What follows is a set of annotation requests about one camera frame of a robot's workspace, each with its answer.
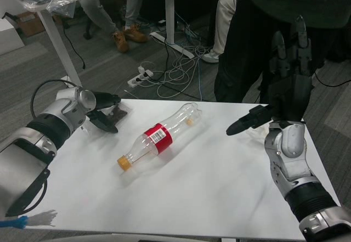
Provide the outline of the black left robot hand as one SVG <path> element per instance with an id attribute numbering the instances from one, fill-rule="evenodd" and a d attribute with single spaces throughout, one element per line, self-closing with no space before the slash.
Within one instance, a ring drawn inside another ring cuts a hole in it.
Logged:
<path id="1" fill-rule="evenodd" d="M 103 113 L 101 110 L 116 106 L 121 101 L 121 98 L 118 95 L 105 92 L 93 92 L 93 94 L 96 99 L 96 106 L 87 113 L 90 122 L 105 132 L 118 133 L 112 117 L 109 114 Z"/>

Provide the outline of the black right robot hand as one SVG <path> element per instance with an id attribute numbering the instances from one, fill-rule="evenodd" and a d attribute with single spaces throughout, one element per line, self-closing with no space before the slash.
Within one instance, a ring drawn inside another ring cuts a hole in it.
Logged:
<path id="1" fill-rule="evenodd" d="M 300 122 L 308 106 L 312 78 L 310 61 L 312 60 L 311 40 L 300 15 L 291 25 L 290 41 L 285 45 L 283 35 L 277 31 L 273 35 L 269 71 L 273 79 L 268 86 L 266 106 L 257 105 L 249 113 L 233 124 L 226 134 L 239 134 L 247 129 L 257 128 L 269 121 L 277 121 L 289 126 Z"/>

